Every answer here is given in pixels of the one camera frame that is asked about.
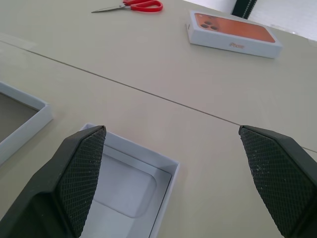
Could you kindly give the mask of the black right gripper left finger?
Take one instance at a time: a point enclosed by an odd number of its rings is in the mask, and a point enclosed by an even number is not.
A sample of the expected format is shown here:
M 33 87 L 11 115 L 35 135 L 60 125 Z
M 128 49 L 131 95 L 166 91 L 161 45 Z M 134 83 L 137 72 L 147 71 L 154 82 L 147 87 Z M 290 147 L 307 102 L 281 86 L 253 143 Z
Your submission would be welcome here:
M 0 238 L 79 238 L 97 189 L 106 128 L 65 138 L 0 220 Z

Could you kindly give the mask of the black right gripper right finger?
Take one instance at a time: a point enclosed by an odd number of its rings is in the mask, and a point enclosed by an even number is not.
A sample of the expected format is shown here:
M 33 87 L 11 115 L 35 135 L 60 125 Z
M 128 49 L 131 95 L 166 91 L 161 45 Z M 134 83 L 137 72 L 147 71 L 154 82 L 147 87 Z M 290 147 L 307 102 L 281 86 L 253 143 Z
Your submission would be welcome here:
M 242 125 L 255 187 L 284 238 L 317 238 L 317 162 L 291 137 Z

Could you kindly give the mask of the white smartphone box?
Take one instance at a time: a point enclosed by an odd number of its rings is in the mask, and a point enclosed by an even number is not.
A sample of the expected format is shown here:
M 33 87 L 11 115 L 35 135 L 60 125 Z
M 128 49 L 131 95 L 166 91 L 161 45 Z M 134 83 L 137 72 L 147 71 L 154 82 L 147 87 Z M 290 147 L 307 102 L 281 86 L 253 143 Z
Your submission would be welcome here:
M 47 102 L 0 81 L 0 167 L 52 119 Z

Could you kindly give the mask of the white box tray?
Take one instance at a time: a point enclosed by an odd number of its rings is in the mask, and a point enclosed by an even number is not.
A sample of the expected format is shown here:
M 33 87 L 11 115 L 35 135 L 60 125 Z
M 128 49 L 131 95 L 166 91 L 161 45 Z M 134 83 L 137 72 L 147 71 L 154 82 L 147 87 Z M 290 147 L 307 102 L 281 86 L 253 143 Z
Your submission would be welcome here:
M 80 238 L 157 238 L 179 165 L 108 131 Z

